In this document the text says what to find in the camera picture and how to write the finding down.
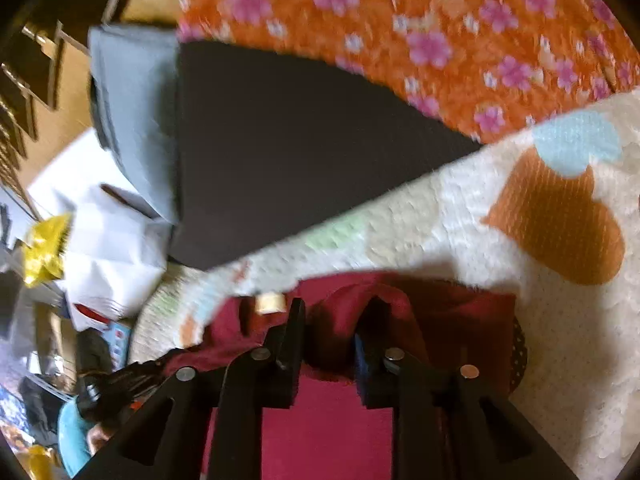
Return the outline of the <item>person's left hand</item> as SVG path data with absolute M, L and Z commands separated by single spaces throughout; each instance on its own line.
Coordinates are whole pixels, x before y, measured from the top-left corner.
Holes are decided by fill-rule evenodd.
M 108 440 L 116 434 L 119 426 L 114 422 L 99 422 L 87 434 L 87 445 L 91 456 L 95 456 Z

